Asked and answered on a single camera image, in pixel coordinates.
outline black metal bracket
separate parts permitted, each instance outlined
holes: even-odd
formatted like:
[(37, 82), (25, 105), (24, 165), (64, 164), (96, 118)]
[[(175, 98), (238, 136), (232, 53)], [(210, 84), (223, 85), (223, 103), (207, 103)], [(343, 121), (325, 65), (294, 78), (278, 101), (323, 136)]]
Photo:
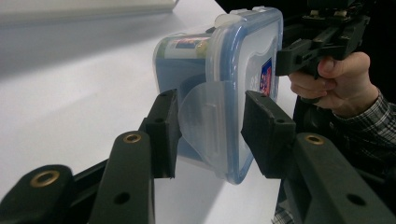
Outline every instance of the black metal bracket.
[(177, 91), (163, 92), (108, 160), (75, 176), (63, 165), (25, 175), (0, 203), (0, 223), (155, 223), (153, 179), (175, 177), (177, 111)]
[(396, 223), (329, 139), (294, 128), (271, 98), (247, 91), (242, 135), (262, 174), (284, 180), (295, 223)]
[(364, 5), (365, 1), (355, 1), (339, 11), (322, 7), (322, 10), (315, 10), (315, 13), (304, 15), (300, 21), (286, 26), (284, 47), (276, 55), (276, 75), (287, 76), (305, 69), (317, 77), (321, 57), (333, 56), (335, 60), (344, 60), (361, 44), (365, 27), (370, 21), (365, 15)]

